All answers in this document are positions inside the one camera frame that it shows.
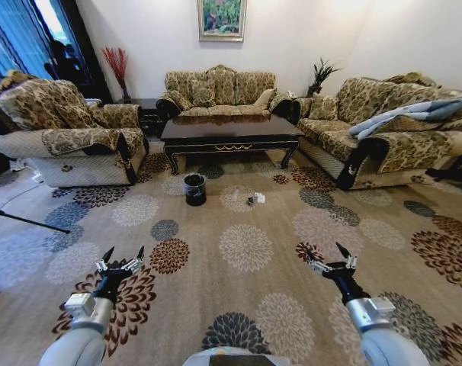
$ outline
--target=side table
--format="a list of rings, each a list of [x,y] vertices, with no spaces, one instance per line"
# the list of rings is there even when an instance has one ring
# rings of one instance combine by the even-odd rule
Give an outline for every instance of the side table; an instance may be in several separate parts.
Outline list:
[[[163,129],[165,128],[165,122],[159,116],[156,109],[155,98],[142,98],[142,99],[131,99],[131,104],[138,104],[141,107],[140,115],[140,126],[141,130],[148,135],[156,135],[158,138],[162,136]],[[123,100],[117,101],[118,104],[123,104]]]

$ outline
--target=black trash bin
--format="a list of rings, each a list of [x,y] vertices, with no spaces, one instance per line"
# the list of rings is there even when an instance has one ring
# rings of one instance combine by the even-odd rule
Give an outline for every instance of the black trash bin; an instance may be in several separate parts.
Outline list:
[[[191,206],[200,206],[206,201],[206,177],[191,173],[184,178],[185,201]]]

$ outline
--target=blue blanket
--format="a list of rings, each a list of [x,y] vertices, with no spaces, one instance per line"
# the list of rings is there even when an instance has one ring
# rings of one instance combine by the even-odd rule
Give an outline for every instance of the blue blanket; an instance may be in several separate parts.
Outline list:
[[[407,116],[415,120],[443,120],[451,116],[454,112],[462,108],[462,97],[454,99],[443,99],[440,101],[425,101],[418,104],[406,105],[391,111],[379,114],[368,120],[353,126],[348,130],[352,136],[356,136],[359,140],[369,137],[372,133],[378,130],[383,125],[387,124],[396,116]]]

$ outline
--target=white wall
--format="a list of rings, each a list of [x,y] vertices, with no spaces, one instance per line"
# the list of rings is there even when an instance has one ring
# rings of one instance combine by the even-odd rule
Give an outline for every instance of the white wall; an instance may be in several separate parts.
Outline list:
[[[77,0],[111,94],[120,89],[101,58],[104,46],[130,56],[127,85],[134,98],[158,97],[170,70],[205,70],[218,63],[277,75],[281,91],[305,95],[320,56],[345,65],[372,0],[248,0],[245,41],[198,41],[197,0]],[[325,86],[335,92],[338,72]]]
[[[376,0],[344,77],[421,71],[462,89],[462,0]]]

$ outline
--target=vase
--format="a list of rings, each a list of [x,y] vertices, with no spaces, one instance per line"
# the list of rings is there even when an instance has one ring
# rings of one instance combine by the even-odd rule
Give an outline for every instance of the vase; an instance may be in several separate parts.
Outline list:
[[[319,94],[321,92],[322,86],[311,85],[307,90],[307,96],[312,97],[314,93]]]
[[[123,93],[123,103],[124,104],[129,104],[131,103],[131,97],[130,94],[127,92],[127,87],[126,87],[126,82],[124,80],[119,83],[119,86],[121,87],[121,92]]]

